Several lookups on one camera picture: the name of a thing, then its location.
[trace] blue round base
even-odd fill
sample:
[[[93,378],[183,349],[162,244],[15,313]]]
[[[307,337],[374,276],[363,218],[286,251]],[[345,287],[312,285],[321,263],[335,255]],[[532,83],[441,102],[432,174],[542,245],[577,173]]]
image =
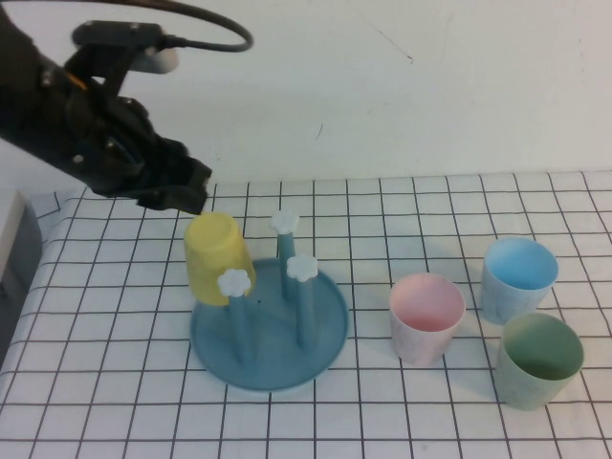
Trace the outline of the blue round base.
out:
[[[256,350],[243,364],[236,354],[229,308],[197,303],[191,316],[191,343],[220,380],[247,390],[274,391],[302,385],[336,359],[348,333],[348,309],[336,283],[319,272],[314,280],[317,342],[308,351],[297,345],[295,304],[281,293],[277,258],[256,260],[255,286],[248,296]]]

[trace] blue cup rack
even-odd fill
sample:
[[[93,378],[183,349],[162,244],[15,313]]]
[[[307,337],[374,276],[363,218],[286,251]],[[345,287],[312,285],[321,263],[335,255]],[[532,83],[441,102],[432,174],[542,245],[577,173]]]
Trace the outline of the blue cup rack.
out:
[[[279,257],[253,262],[248,295],[229,295],[228,307],[198,302],[193,310],[193,349],[227,384],[265,392],[302,385],[325,371],[346,341],[344,297],[313,257],[295,256],[296,225],[290,212],[273,217]]]

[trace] blue cup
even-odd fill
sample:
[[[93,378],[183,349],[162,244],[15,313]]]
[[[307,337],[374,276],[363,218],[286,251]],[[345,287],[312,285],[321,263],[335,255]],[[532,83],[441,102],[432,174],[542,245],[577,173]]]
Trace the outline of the blue cup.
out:
[[[480,307],[487,320],[498,324],[535,311],[558,275],[555,256],[524,237],[497,240],[484,265]]]

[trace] white flower-shaped peg top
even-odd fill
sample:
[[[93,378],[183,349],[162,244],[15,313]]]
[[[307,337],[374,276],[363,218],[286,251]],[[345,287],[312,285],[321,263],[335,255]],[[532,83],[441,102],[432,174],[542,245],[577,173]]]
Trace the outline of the white flower-shaped peg top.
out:
[[[272,217],[270,226],[276,234],[291,234],[297,228],[299,217],[290,210],[279,210]]]
[[[227,270],[217,279],[224,296],[239,297],[249,291],[251,280],[245,270]]]
[[[301,253],[292,256],[287,261],[287,275],[298,282],[306,282],[308,279],[317,277],[318,262],[313,256]]]

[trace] white wall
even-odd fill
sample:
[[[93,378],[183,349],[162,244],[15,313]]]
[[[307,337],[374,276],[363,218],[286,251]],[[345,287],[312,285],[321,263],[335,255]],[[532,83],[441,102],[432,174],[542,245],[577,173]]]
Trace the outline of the white wall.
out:
[[[609,0],[192,3],[244,24],[255,47],[242,55],[180,50],[175,72],[131,75],[123,93],[218,179],[612,167]],[[5,5],[57,61],[87,19],[233,39],[156,11]],[[0,180],[38,192],[63,180],[41,180],[49,170],[24,154],[5,156]]]

